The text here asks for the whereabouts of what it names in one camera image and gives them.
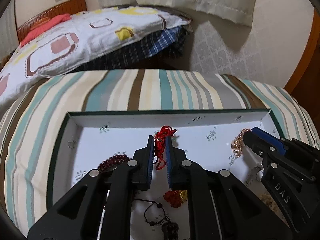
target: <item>red knotted cord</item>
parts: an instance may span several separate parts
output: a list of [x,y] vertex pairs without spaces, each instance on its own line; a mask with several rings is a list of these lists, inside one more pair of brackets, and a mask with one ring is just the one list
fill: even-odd
[[166,164],[165,160],[163,159],[165,138],[166,136],[174,137],[173,134],[176,131],[177,130],[172,129],[172,127],[165,125],[161,128],[160,132],[157,132],[157,134],[155,135],[155,156],[157,157],[157,160],[154,164],[158,163],[156,166],[157,171],[163,169]]

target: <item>blue plaid blanket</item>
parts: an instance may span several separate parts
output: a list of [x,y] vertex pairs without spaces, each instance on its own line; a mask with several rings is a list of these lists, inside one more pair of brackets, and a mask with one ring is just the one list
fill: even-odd
[[163,52],[169,58],[181,57],[188,31],[182,26],[149,34],[142,40],[82,64],[71,72],[124,69]]

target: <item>red cord loop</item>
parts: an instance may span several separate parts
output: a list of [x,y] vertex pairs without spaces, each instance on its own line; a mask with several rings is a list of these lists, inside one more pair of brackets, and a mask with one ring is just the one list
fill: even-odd
[[176,132],[176,129],[172,129],[170,126],[163,126],[160,130],[160,132],[157,132],[155,135],[155,156],[157,156],[157,166],[156,170],[159,171],[163,169],[166,165],[165,160],[163,159],[163,152],[165,149],[165,138],[167,136],[174,137],[173,134]]

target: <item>wooden furniture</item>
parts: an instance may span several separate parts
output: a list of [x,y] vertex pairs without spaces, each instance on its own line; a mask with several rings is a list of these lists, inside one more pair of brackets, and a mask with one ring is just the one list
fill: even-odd
[[320,16],[316,11],[305,51],[284,89],[307,110],[320,134]]
[[71,15],[86,10],[87,6],[85,4],[85,0],[69,0],[64,3],[60,3],[48,10],[43,11],[42,13],[39,13],[17,28],[18,40],[19,42],[23,41],[30,31],[30,28],[42,18],[49,17],[52,19],[60,14],[69,13]]

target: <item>striped bedsheet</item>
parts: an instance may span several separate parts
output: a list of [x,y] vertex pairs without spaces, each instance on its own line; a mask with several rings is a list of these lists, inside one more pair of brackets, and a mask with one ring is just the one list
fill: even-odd
[[320,148],[308,113],[285,90],[231,75],[86,71],[43,79],[0,121],[0,203],[27,235],[46,212],[48,169],[68,111],[271,108],[286,138]]

